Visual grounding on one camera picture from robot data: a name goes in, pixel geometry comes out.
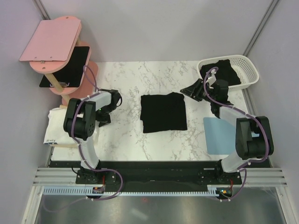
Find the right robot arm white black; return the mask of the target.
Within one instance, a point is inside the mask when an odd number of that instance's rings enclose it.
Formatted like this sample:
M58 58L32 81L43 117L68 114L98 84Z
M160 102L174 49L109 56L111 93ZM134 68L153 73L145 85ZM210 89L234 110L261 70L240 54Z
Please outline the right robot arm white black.
M265 116L254 117L235 107L228 100L228 82L217 80L212 85L202 79L180 90L182 94L198 102L210 103L212 114L235 128L235 150L218 162L214 178L226 183L231 173L253 162L263 162L274 151L269 120Z

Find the white t shirt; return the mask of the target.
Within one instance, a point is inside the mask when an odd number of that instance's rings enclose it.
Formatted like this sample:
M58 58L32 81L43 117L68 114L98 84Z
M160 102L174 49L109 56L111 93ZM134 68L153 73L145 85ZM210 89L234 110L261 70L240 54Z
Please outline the white t shirt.
M66 109L54 108L48 114L48 126L44 137L44 144L77 144L63 129Z

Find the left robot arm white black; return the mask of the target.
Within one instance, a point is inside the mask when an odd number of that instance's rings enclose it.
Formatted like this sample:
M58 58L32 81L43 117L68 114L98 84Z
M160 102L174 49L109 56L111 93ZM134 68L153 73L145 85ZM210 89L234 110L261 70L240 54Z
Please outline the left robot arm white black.
M86 178L91 183L99 183L103 177L93 143L95 127L111 123L110 113L121 104L118 90L101 89L83 99L71 98L67 105L63 129L76 142L81 167L88 170Z

